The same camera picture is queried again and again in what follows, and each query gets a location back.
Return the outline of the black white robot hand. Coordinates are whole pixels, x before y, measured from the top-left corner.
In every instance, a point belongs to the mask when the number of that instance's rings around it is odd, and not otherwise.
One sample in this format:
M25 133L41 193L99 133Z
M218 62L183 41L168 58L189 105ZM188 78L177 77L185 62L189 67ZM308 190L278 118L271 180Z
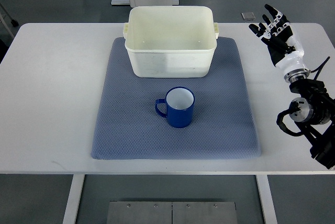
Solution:
M249 29L267 46L273 65L283 72L286 82L306 79L310 70L304 64L305 52L296 29L281 11L269 4L264 7L272 19L264 14L264 22L250 24Z

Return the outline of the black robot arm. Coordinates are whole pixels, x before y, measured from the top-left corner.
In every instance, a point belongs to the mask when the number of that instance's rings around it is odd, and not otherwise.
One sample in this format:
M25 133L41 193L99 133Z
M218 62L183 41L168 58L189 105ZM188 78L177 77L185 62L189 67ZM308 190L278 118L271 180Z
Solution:
M276 123L286 134L305 136L311 144L313 159L329 170L334 169L334 99L322 81L317 80L329 57L315 70L296 69L284 76L290 83L292 93L300 96L293 99L289 108L278 114ZM309 73L315 73L313 79Z

